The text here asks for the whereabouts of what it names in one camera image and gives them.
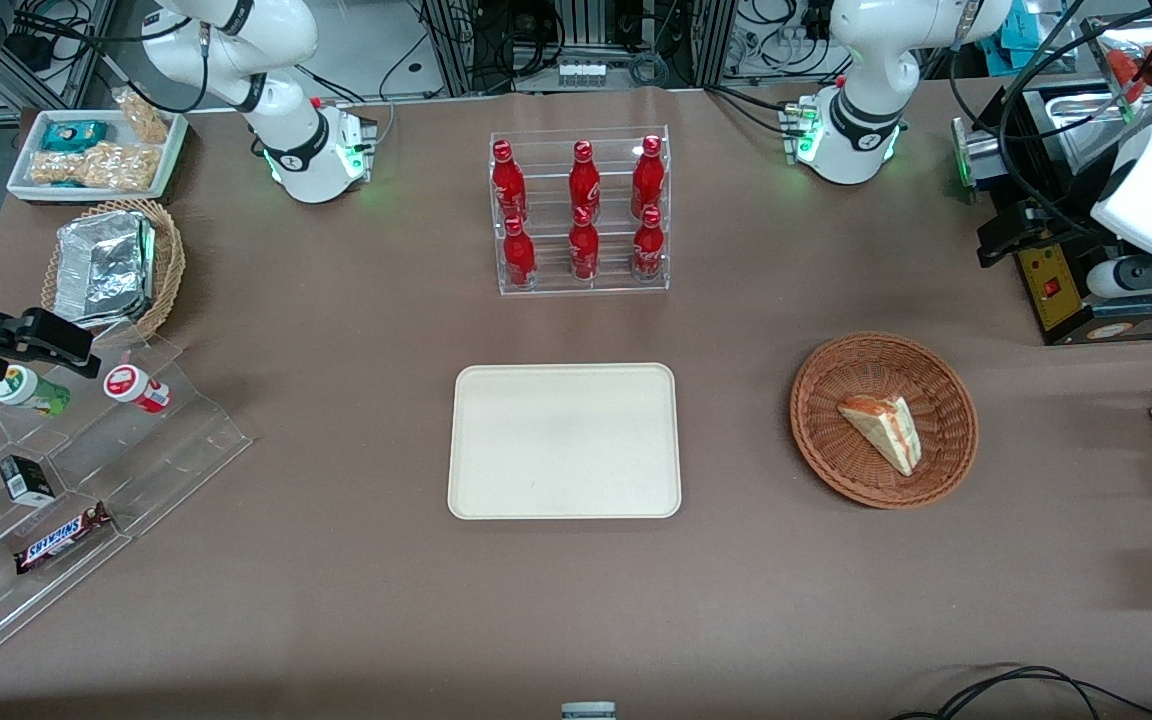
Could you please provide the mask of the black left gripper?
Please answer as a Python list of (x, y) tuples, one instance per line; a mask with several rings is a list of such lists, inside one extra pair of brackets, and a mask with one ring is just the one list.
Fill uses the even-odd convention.
[(1010, 202), (996, 211), (995, 228), (978, 228), (977, 260), (988, 270), (1020, 251), (1073, 247), (1074, 252), (1089, 252), (1102, 247), (1102, 225), (1091, 218), (1094, 195), (1070, 195), (1051, 205), (1061, 217), (1044, 209), (1033, 197)]

